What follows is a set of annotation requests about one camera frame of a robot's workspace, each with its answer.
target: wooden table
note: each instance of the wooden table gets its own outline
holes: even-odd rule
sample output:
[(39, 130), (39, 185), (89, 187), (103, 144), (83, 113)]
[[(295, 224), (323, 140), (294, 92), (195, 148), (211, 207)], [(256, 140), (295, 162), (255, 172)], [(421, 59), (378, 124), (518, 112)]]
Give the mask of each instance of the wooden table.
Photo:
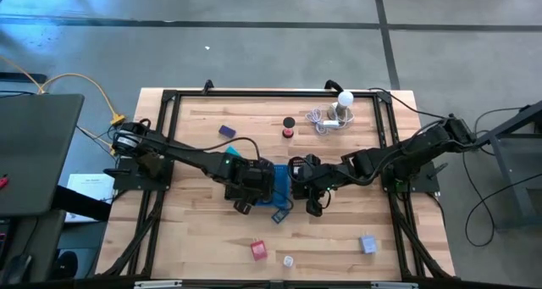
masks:
[[(148, 118), (156, 123), (162, 90), (141, 89), (135, 120)], [(393, 94), (415, 107), (412, 92)], [(253, 138), (262, 156), (276, 164), (286, 164), (290, 157), (308, 153), (316, 154), (323, 163), (339, 163), (342, 154), (378, 147), (373, 105), (368, 99), (355, 100), (351, 109), (356, 118), (347, 129), (333, 131), (328, 136), (315, 132), (305, 114), (319, 104), (333, 101), (333, 98), (306, 97), (185, 97), (180, 105), (175, 139), (194, 147), (208, 147), (224, 140), (218, 129), (227, 125), (237, 130), (237, 136)], [(418, 115), (396, 102), (394, 110), (400, 139), (410, 137), (420, 126)], [(291, 139), (281, 136), (286, 116), (296, 120)], [(168, 117), (165, 122), (163, 131), (168, 130)], [(389, 131), (387, 120), (384, 122)], [(241, 141), (232, 145), (242, 156), (255, 158), (251, 143)], [(172, 188), (163, 206), (152, 277), (399, 280), (390, 207), (379, 181), (375, 180), (371, 186), (345, 186), (331, 192), (331, 204), (320, 218), (305, 212), (305, 201), (295, 201), (290, 215), (276, 225), (271, 220), (276, 209), (253, 208), (249, 215), (239, 214), (232, 202), (224, 200), (223, 186), (209, 180), (200, 170), (176, 163)], [(109, 268), (134, 235), (140, 200), (141, 192), (127, 192), (113, 204), (97, 272)], [(412, 205), (421, 241), (443, 269), (453, 275), (439, 208), (424, 194), (413, 194)], [(359, 237), (363, 235), (376, 237), (376, 254), (361, 253)], [(266, 260), (254, 262), (249, 246), (255, 239), (264, 240), (268, 250)], [(142, 246), (140, 268), (147, 241)], [(414, 271), (410, 244), (406, 243), (405, 248), (409, 267)], [(282, 265), (286, 255), (294, 258), (295, 266), (291, 269)]]

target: white cable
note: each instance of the white cable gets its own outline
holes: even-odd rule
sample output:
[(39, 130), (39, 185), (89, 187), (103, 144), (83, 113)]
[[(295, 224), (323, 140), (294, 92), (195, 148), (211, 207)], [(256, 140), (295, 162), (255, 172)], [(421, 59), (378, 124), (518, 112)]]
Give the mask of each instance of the white cable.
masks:
[[(314, 123), (314, 128), (316, 129), (316, 132), (321, 135), (325, 136), (329, 133), (329, 128), (324, 126), (324, 121), (322, 120), (322, 110), (320, 109), (322, 106), (325, 106), (326, 108), (332, 107), (331, 104), (321, 104), (317, 106), (316, 108), (313, 108), (311, 112), (305, 114), (305, 118), (307, 118), (310, 122)], [(335, 113), (335, 118), (338, 119), (339, 115), (337, 114), (337, 110), (333, 108), (333, 112)], [(351, 112), (351, 117), (346, 120), (339, 120), (339, 122), (342, 121), (342, 125), (335, 128), (336, 130), (345, 128), (348, 123), (352, 122), (354, 120), (354, 114)]]

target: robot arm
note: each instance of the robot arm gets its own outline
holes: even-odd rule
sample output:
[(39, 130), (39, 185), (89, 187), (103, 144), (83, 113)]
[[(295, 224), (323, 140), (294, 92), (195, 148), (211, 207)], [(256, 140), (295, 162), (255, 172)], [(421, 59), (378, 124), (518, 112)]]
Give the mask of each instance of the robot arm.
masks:
[(203, 174), (226, 186), (239, 189), (241, 200), (234, 208), (248, 214), (257, 200), (268, 201), (273, 195), (274, 165), (264, 158), (246, 159), (230, 153), (208, 153), (181, 142), (169, 140), (158, 131), (139, 123), (127, 123), (115, 134), (113, 149), (122, 156), (132, 157), (139, 165), (140, 175), (157, 178), (171, 160), (200, 169)]
[(289, 162), (292, 193), (294, 199), (307, 199), (307, 212), (318, 217), (322, 215), (318, 200), (326, 191), (349, 184), (366, 186), (381, 174), (408, 181), (442, 153), (475, 149), (475, 141), (462, 119), (450, 117), (393, 146), (348, 153), (341, 157), (340, 164), (321, 164), (312, 154), (296, 157)]

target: white paper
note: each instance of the white paper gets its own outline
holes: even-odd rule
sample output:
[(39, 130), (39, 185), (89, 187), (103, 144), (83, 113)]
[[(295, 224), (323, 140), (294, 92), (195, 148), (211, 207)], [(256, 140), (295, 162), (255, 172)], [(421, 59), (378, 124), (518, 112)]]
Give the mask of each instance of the white paper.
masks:
[[(111, 203), (113, 201), (113, 183), (114, 179), (105, 174), (72, 174), (69, 175), (66, 188), (87, 197)], [(65, 222), (95, 222), (95, 220), (68, 212)]]

